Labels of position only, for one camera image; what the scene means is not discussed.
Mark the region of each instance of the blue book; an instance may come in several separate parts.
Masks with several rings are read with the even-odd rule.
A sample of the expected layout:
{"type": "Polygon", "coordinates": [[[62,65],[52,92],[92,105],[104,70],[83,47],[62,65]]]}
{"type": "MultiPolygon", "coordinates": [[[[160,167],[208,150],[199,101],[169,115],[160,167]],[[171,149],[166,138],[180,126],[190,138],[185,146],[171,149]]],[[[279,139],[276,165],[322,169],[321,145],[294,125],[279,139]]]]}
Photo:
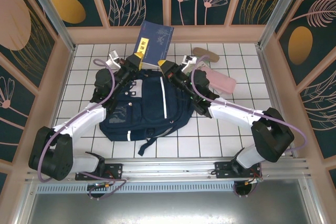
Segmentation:
{"type": "Polygon", "coordinates": [[[174,27],[142,22],[134,52],[144,54],[142,62],[158,66],[159,60],[165,60],[172,40],[174,27]]]}

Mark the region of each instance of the grid tile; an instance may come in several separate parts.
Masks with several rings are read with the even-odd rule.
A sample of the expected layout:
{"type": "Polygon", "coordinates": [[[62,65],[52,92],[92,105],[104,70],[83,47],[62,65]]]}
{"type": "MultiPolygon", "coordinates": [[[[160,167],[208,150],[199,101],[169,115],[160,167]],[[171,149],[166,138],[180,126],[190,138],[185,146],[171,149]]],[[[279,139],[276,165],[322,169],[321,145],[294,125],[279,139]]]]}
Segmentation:
{"type": "MultiPolygon", "coordinates": [[[[135,44],[79,45],[56,123],[62,124],[69,120],[84,109],[92,98],[96,73],[101,68],[93,64],[94,59],[107,60],[108,52],[112,50],[116,50],[121,57],[128,56],[133,53],[134,46],[135,44]]],[[[223,93],[222,97],[248,108],[265,110],[271,106],[254,45],[171,44],[167,60],[181,64],[183,56],[191,55],[194,47],[220,55],[219,62],[212,62],[210,67],[237,81],[234,93],[223,93]]],[[[241,149],[242,143],[249,146],[252,141],[250,129],[224,120],[217,122],[194,112],[186,126],[159,138],[145,151],[143,157],[232,157],[241,149]]],[[[92,150],[106,158],[140,158],[138,150],[143,143],[145,140],[112,142],[96,125],[86,131],[76,142],[75,148],[78,153],[92,150]]]]}

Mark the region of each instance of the pink pouch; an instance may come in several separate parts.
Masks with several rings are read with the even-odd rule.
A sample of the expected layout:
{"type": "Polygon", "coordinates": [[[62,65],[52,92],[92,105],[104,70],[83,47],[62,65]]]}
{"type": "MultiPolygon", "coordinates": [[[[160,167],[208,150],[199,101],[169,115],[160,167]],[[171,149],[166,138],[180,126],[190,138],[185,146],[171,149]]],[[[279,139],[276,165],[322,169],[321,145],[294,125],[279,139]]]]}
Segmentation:
{"type": "Polygon", "coordinates": [[[219,94],[225,92],[232,94],[235,90],[236,80],[219,73],[207,66],[200,67],[200,70],[206,72],[206,77],[209,80],[209,86],[215,89],[219,94]]]}

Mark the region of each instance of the purple cable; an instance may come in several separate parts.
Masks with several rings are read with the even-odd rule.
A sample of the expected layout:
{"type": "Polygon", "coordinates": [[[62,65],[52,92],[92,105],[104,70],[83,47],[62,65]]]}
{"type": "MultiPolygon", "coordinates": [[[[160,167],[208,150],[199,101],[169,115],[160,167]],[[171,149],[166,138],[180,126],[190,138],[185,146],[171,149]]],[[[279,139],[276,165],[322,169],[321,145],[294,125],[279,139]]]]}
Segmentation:
{"type": "Polygon", "coordinates": [[[76,121],[77,119],[79,119],[81,116],[83,116],[86,113],[89,113],[91,110],[94,110],[96,107],[98,107],[98,106],[102,105],[103,103],[105,103],[107,100],[110,99],[110,97],[113,94],[115,82],[114,82],[114,74],[113,74],[112,69],[110,68],[109,65],[106,64],[106,62],[104,62],[103,60],[100,60],[100,59],[93,60],[93,63],[96,64],[99,67],[107,67],[107,69],[110,71],[110,74],[111,74],[111,77],[112,77],[112,89],[111,89],[109,95],[104,100],[102,100],[100,103],[92,106],[88,110],[83,111],[83,112],[79,113],[78,115],[76,115],[73,119],[71,119],[69,122],[67,122],[62,128],[60,128],[54,135],[51,136],[51,138],[49,139],[49,141],[47,142],[46,146],[44,147],[44,149],[43,149],[43,151],[41,153],[41,157],[40,157],[40,160],[39,160],[38,166],[37,166],[37,177],[38,177],[38,179],[42,183],[48,182],[48,181],[50,181],[52,179],[52,178],[43,179],[42,175],[41,175],[41,168],[42,168],[42,162],[43,162],[43,159],[44,159],[44,157],[45,157],[45,155],[47,153],[47,150],[48,150],[50,144],[52,143],[52,141],[55,139],[55,137],[58,136],[59,133],[61,133],[65,128],[67,128],[68,126],[70,126],[74,121],[76,121]]]}
{"type": "MultiPolygon", "coordinates": [[[[101,178],[101,177],[97,177],[95,175],[91,175],[89,173],[82,173],[83,175],[89,176],[91,178],[95,178],[95,179],[99,179],[99,180],[107,180],[110,182],[123,182],[120,186],[118,186],[115,190],[113,190],[112,192],[108,193],[108,194],[104,194],[103,196],[97,198],[97,200],[100,199],[105,199],[109,196],[111,196],[112,194],[114,194],[116,191],[118,191],[124,184],[126,184],[127,180],[126,179],[108,179],[108,178],[101,178]]],[[[91,195],[92,191],[94,190],[94,188],[91,188],[89,191],[89,196],[91,199],[93,199],[93,196],[91,195]]]]}
{"type": "Polygon", "coordinates": [[[238,105],[236,105],[236,104],[234,104],[234,103],[230,103],[230,102],[225,102],[225,103],[224,103],[224,102],[221,102],[221,101],[211,100],[211,99],[205,97],[204,95],[202,95],[201,93],[199,93],[199,91],[196,89],[196,86],[195,86],[195,84],[194,84],[194,75],[195,75],[195,70],[197,69],[197,65],[198,65],[201,61],[203,61],[204,59],[206,59],[206,58],[209,58],[209,55],[203,55],[201,58],[199,58],[199,60],[196,62],[195,66],[194,66],[194,68],[193,68],[193,71],[191,72],[191,84],[192,84],[193,89],[194,89],[194,91],[196,92],[196,94],[198,94],[200,97],[202,97],[202,98],[203,98],[204,100],[206,100],[206,101],[214,102],[214,103],[221,104],[221,105],[224,105],[224,106],[228,106],[228,107],[231,107],[231,108],[234,108],[234,109],[238,109],[238,110],[247,112],[247,113],[249,113],[249,114],[254,114],[254,115],[259,116],[259,117],[261,117],[261,118],[265,118],[265,119],[267,119],[267,120],[270,120],[270,121],[274,121],[274,122],[276,122],[276,123],[283,124],[283,125],[285,125],[285,126],[287,126],[287,127],[289,127],[289,128],[292,128],[293,130],[299,132],[299,133],[303,136],[303,138],[304,138],[304,140],[305,140],[304,143],[303,143],[301,146],[295,147],[295,148],[293,148],[293,149],[287,149],[287,150],[285,150],[285,152],[288,152],[288,151],[296,151],[296,150],[299,150],[299,149],[304,148],[304,147],[306,146],[306,144],[307,144],[307,142],[308,142],[308,140],[307,140],[307,136],[306,136],[306,135],[304,134],[304,132],[302,132],[300,129],[298,129],[297,127],[295,127],[295,126],[293,126],[293,125],[291,125],[291,124],[289,124],[289,123],[286,123],[286,122],[284,122],[284,121],[282,121],[282,120],[279,120],[279,119],[276,119],[276,118],[272,118],[272,117],[267,116],[267,115],[264,115],[264,114],[260,114],[260,113],[258,113],[258,112],[254,112],[255,110],[249,110],[249,109],[247,109],[247,108],[245,108],[245,107],[238,106],[238,105]]]}

